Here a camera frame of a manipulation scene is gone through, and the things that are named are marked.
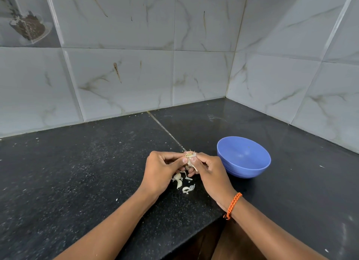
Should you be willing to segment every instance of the plastic bowl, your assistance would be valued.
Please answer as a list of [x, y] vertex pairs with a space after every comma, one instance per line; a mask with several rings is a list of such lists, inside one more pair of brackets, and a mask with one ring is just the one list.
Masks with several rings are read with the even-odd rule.
[[229, 174], [245, 179], [260, 175], [271, 163], [270, 155], [264, 147], [238, 136], [219, 140], [217, 155]]

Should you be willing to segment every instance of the white wall tile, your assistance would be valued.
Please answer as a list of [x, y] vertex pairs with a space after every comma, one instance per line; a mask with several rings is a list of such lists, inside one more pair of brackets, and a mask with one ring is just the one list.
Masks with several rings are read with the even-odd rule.
[[174, 0], [49, 0], [63, 47], [173, 49]]
[[234, 51], [246, 0], [176, 0], [176, 50]]
[[236, 51], [321, 60], [346, 0], [247, 0]]
[[68, 48], [64, 52], [85, 120], [171, 106], [173, 51]]
[[359, 64], [359, 0], [352, 0], [324, 61]]
[[320, 62], [236, 53], [227, 98], [291, 123]]
[[0, 137], [80, 122], [61, 49], [0, 47]]
[[359, 153], [359, 66], [322, 63], [293, 125]]
[[224, 97], [232, 52], [175, 51], [173, 105]]

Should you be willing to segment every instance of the black countertop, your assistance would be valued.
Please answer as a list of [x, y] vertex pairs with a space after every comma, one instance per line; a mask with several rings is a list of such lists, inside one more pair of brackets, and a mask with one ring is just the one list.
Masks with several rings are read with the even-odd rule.
[[[329, 259], [359, 259], [359, 155], [228, 99], [152, 114], [186, 149], [215, 155], [229, 135], [263, 145], [272, 164], [251, 180], [231, 177], [235, 188]], [[147, 113], [3, 138], [0, 259], [62, 252], [134, 193], [151, 150], [182, 148]], [[171, 183], [118, 258], [163, 258], [218, 219], [194, 183], [188, 195]]]

